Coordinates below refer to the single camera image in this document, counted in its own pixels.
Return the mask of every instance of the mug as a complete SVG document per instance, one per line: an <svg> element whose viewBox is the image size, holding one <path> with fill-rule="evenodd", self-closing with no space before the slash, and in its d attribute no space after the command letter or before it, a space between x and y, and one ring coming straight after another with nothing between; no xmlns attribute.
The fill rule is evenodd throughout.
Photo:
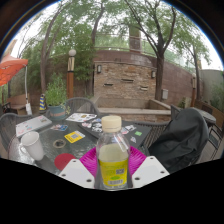
<svg viewBox="0 0 224 224"><path fill-rule="evenodd" d="M30 131L23 135L21 138L20 151L27 156L25 152L23 152L22 147L26 149L29 155L34 160L42 160L44 157L44 150L40 142L40 135L36 131Z"/></svg>

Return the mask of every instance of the black bag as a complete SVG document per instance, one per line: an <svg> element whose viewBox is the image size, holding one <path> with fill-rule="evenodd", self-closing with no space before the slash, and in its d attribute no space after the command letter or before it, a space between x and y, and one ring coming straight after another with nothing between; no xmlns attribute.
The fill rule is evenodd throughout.
<svg viewBox="0 0 224 224"><path fill-rule="evenodd" d="M194 164L209 139L208 127L193 108L181 110L148 148L169 173Z"/></svg>

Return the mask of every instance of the stone wall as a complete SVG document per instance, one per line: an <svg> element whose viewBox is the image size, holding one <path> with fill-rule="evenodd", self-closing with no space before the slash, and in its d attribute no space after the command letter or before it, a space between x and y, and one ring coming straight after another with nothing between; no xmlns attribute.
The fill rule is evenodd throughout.
<svg viewBox="0 0 224 224"><path fill-rule="evenodd" d="M154 99L155 79L151 79L152 69L122 63L97 62L102 66L102 72L94 76L94 95L104 98L122 99Z"/></svg>

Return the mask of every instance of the planter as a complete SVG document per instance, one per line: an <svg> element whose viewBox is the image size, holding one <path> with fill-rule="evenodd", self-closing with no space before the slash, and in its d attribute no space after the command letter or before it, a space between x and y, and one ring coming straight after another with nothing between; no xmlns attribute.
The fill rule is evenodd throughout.
<svg viewBox="0 0 224 224"><path fill-rule="evenodd" d="M65 118L65 110L61 106L48 106L52 120L62 120Z"/></svg>

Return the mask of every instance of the paper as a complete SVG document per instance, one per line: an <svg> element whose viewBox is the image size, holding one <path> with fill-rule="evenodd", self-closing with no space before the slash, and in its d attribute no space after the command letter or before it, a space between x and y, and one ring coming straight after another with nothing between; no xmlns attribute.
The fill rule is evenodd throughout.
<svg viewBox="0 0 224 224"><path fill-rule="evenodd" d="M77 142L78 140L82 139L85 137L81 132L79 131L74 131L68 135L64 136L70 143Z"/></svg>
<svg viewBox="0 0 224 224"><path fill-rule="evenodd" d="M95 118L96 116L97 116L96 114L74 113L70 117L68 117L66 120L75 121L75 122L85 122Z"/></svg>

